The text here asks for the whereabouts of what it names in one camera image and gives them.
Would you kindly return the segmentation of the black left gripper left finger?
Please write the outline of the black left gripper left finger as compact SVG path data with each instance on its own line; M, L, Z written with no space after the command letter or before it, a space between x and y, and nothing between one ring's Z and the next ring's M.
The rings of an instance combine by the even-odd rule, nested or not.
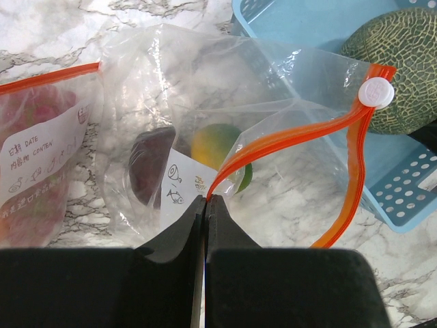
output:
M1 326L198 327L205 209L137 248L2 250Z

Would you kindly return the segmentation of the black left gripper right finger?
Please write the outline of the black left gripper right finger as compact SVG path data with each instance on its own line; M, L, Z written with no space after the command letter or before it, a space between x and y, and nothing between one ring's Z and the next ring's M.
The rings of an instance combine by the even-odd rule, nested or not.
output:
M366 259L350 249L263 248L221 196L205 212L206 327L389 327Z

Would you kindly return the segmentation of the dark red apple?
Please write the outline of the dark red apple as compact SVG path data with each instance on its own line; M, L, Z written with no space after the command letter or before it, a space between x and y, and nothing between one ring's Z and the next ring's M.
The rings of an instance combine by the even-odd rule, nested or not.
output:
M155 209L160 208L161 179L174 138L174 127L156 128L137 135L131 150L129 176L132 191L144 205L154 199Z

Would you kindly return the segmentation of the yellow green citrus fruit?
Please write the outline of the yellow green citrus fruit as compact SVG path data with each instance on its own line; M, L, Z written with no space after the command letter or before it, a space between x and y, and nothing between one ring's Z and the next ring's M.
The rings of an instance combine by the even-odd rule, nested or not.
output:
M231 124L207 125L193 135L191 158L218 171L241 133Z

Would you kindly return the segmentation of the clear zip bag orange zipper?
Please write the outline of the clear zip bag orange zipper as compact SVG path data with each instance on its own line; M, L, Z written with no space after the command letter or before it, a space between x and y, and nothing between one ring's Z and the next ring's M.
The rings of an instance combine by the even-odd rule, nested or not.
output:
M1 96L42 85L76 94L56 118L10 135L1 145L1 248L44 247L60 231L70 174L102 88L97 63L21 79Z

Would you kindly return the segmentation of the red grape bunch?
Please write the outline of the red grape bunch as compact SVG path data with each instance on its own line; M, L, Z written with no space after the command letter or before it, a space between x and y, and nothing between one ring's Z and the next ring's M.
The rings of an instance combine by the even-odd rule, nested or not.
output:
M1 145L10 136L46 122L77 104L76 94L42 85L1 96Z

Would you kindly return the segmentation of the green netted melon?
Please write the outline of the green netted melon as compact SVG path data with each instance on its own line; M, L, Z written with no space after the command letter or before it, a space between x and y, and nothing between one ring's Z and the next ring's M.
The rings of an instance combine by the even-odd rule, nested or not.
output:
M379 15L359 27L340 55L393 66L395 96L375 111L369 131L408 135L436 120L436 10L406 8Z

